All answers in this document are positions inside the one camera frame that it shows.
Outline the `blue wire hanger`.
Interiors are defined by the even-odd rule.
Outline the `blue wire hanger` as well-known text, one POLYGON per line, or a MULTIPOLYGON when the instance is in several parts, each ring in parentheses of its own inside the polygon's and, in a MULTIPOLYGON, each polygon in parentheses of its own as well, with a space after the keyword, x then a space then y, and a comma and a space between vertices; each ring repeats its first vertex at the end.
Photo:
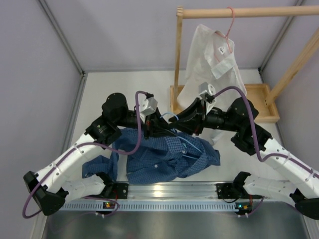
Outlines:
MULTIPOLYGON (((172 113, 172 112, 166 112, 166 113, 162 114, 162 115, 160 116, 160 118, 163 118, 163 117, 166 116, 166 115, 174 116, 174 117, 177 119, 177 121, 179 120, 179 117, 178 117, 175 113, 172 113)), ((181 137, 181 136, 178 136, 178 138, 179 138, 180 140, 182 140, 183 142, 186 142, 188 145, 190 145, 192 148, 196 149, 199 153, 202 154, 202 151, 201 151, 198 147, 196 147, 194 144, 192 144, 190 141, 188 141, 187 139, 185 139, 185 138, 183 138, 183 137, 181 137)))

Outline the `blue checkered shirt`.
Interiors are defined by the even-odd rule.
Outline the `blue checkered shirt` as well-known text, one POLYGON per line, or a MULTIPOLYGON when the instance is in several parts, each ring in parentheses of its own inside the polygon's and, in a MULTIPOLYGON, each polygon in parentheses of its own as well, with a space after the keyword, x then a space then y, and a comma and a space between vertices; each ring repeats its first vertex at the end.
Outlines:
MULTIPOLYGON (((176 178, 192 176, 209 166, 220 166, 220 153, 208 141, 173 131, 177 136, 142 138, 138 150, 127 156, 126 178, 130 184, 169 182, 176 178), (202 154, 178 136, 198 147, 202 154)), ((112 148, 125 152, 133 150, 138 140, 138 130, 124 128, 121 133, 122 135, 112 144, 112 148)), ((119 154, 116 152, 112 152, 109 158, 100 155, 83 164, 82 178, 102 172, 113 181, 117 181, 118 160, 119 154)))

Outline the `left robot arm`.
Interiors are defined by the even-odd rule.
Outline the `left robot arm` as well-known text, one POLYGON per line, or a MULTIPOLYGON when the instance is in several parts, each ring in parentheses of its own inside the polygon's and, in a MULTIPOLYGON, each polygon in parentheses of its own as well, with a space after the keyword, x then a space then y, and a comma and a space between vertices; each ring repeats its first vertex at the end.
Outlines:
POLYGON ((153 94, 137 91, 135 108, 130 110, 122 93, 110 94, 102 104, 102 114, 80 135, 79 139, 57 159, 37 172, 27 172, 23 180, 29 195, 22 209, 25 219, 31 218, 26 209, 34 200, 40 212, 50 216, 65 203, 90 195, 103 199, 112 195, 113 187, 106 173, 71 181, 76 169, 93 160, 105 149, 122 155, 135 154, 144 137, 171 136, 168 123, 161 118, 153 94), (137 141, 130 151, 117 150, 112 144, 122 136, 120 127, 137 130, 137 141))

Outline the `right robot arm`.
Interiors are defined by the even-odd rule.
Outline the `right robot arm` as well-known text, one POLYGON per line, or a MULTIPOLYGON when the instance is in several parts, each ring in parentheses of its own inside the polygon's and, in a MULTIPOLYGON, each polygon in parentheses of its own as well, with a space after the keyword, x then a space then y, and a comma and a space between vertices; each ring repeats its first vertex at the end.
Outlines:
POLYGON ((293 206, 308 218, 318 220, 319 174, 255 124, 257 115, 258 111, 247 99, 237 98, 225 112, 213 108, 207 113, 206 102, 196 98, 188 108, 168 121, 173 129, 189 135, 199 135, 205 128, 234 132, 231 142, 236 148, 256 156, 285 178, 285 181, 277 181, 239 172, 231 187, 235 197, 252 195, 275 199, 293 206))

